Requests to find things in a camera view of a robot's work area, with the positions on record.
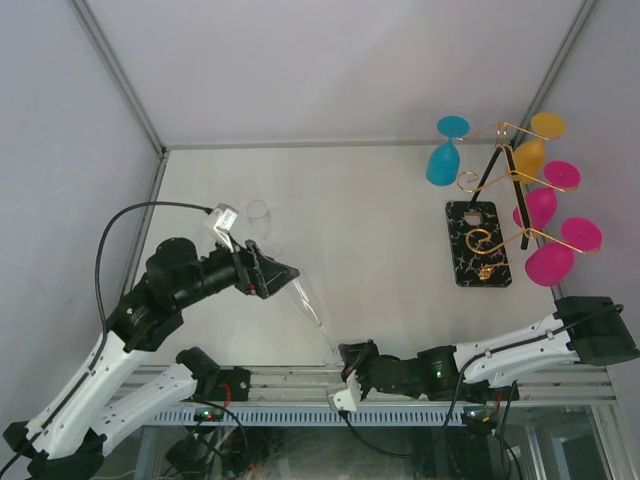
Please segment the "clear champagne flute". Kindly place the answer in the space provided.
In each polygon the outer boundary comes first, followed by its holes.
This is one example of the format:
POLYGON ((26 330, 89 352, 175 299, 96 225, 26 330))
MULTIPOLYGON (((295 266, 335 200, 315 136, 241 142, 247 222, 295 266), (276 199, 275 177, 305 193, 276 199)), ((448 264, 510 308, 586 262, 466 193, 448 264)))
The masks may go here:
POLYGON ((281 245, 273 239, 271 212, 263 200, 252 200, 246 206, 251 236, 268 257, 279 259, 283 255, 281 245))
POLYGON ((314 325, 314 328, 322 338, 324 344, 323 363, 332 367, 341 365, 342 359, 336 340, 325 323, 321 302, 306 272, 301 271, 300 275, 286 289, 296 308, 314 325))

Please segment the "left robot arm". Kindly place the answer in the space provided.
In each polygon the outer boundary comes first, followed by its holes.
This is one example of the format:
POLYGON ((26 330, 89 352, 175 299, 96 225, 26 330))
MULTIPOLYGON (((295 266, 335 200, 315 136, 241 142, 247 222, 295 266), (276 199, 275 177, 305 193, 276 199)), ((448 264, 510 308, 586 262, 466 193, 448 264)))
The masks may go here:
POLYGON ((158 377, 126 397, 124 381, 183 323, 183 311, 233 287, 268 299, 300 275, 247 241, 198 256, 186 238, 162 242, 141 280, 117 304, 82 367, 36 417, 13 422, 3 437, 28 459, 32 479, 89 479, 133 431, 183 400, 207 400, 219 387, 219 365, 201 348, 181 351, 158 377))

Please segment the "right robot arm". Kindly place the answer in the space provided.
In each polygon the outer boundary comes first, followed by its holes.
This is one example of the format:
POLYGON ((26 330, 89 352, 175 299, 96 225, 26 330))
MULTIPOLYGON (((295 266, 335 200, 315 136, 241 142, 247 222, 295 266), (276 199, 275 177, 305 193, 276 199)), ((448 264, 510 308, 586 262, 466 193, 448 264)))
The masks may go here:
POLYGON ((609 297, 568 296, 553 313, 492 339, 423 350, 409 359, 380 353, 368 340, 342 344, 341 381, 327 389, 330 406, 353 412, 370 391, 431 401, 485 403, 520 377, 559 364, 609 366, 635 360, 639 349, 622 306, 609 297))

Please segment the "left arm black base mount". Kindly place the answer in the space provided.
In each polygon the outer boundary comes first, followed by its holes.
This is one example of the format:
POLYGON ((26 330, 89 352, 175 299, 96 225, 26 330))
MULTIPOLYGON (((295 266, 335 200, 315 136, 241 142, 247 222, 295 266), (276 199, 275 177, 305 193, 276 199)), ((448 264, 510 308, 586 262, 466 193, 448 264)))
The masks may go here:
POLYGON ((207 401, 246 402, 251 387, 251 372, 248 369, 235 366, 221 369, 214 380, 207 380, 203 387, 199 387, 196 395, 207 401))

